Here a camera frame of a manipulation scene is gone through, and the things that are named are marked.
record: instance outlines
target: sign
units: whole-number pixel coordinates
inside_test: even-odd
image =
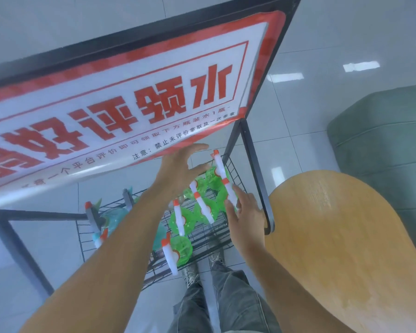
[[[284,19],[256,14],[0,88],[0,207],[244,117]]]

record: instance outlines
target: tiled floor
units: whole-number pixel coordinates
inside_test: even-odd
[[[226,0],[0,0],[0,62],[221,1]],[[416,0],[302,0],[278,52],[248,118],[268,193],[303,171],[338,170],[327,139],[327,124],[369,93],[416,84]],[[354,72],[345,72],[343,67],[373,61],[379,67]],[[298,79],[283,81],[292,77],[287,74],[296,74],[294,78]],[[204,141],[222,151],[230,131],[228,126]],[[194,154],[190,166],[210,160],[210,153]],[[247,190],[257,194],[240,138],[232,160]],[[129,185],[139,190],[148,187],[159,166],[160,159],[156,159],[11,207],[83,212],[85,201],[102,197],[103,203],[111,202]],[[70,222],[15,225],[55,287],[81,262],[74,227]],[[40,255],[43,250],[52,260]],[[19,284],[20,291],[5,292],[13,280],[15,265],[1,246],[0,253],[0,332],[15,332],[39,303],[24,280]],[[226,260],[233,268],[244,269],[250,284],[262,292],[234,248],[226,252]],[[219,331],[208,270],[208,263],[201,262],[211,321]],[[148,288],[139,298],[127,332],[165,331],[172,320],[172,305],[183,292],[181,278]]]

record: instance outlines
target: hand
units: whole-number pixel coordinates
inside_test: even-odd
[[[193,144],[181,148],[173,154],[164,155],[154,184],[161,191],[166,191],[170,199],[177,198],[189,187],[198,175],[205,173],[211,165],[203,163],[188,169],[188,159],[194,152],[208,149],[207,144]]]
[[[253,194],[245,193],[238,186],[234,185],[238,202],[237,213],[233,204],[225,200],[228,225],[230,228],[231,240],[239,253],[246,259],[249,253],[256,249],[265,249],[265,213],[257,206]]]

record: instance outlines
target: pant leg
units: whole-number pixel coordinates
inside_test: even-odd
[[[234,330],[282,332],[270,306],[249,285],[242,270],[233,271],[224,264],[215,262],[211,274],[222,332]]]
[[[174,305],[174,320],[168,333],[212,333],[208,306],[200,281],[193,283]]]

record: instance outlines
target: forearm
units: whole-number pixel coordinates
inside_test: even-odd
[[[21,332],[122,333],[133,312],[170,196],[153,185],[105,243]]]
[[[354,333],[322,307],[265,248],[250,250],[245,262],[263,287],[283,332]]]

